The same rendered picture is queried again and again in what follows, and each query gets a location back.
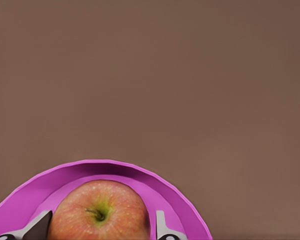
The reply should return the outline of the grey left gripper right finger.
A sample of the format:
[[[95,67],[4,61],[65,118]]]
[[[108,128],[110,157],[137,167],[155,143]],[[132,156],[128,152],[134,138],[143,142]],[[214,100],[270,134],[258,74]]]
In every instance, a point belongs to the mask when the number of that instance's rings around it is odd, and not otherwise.
[[[157,210],[155,213],[156,240],[188,240],[184,233],[167,227],[165,213],[163,210]]]

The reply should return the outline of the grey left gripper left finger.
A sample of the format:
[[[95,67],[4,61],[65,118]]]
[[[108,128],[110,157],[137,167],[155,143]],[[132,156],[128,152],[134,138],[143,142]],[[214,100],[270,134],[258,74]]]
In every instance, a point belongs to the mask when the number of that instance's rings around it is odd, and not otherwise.
[[[48,240],[52,216],[52,210],[44,210],[25,227],[1,234],[0,240]]]

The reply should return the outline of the red apple with green stem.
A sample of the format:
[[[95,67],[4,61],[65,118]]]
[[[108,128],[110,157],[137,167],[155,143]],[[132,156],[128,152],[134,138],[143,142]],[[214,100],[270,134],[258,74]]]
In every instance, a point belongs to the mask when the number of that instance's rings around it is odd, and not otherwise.
[[[57,206],[48,240],[150,240],[150,217],[140,195],[114,180],[92,180]]]

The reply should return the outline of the purple plate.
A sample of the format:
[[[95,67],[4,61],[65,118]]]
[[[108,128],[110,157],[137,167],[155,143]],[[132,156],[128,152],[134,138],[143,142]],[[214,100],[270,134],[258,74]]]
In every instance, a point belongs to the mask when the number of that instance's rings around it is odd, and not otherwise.
[[[141,196],[149,213],[152,240],[157,237],[157,211],[164,212],[168,229],[181,232],[188,240],[213,240],[194,205],[176,187],[149,170],[109,159],[61,164],[18,186],[0,203],[0,235],[22,229],[44,210],[55,211],[73,189],[99,179],[124,183]]]

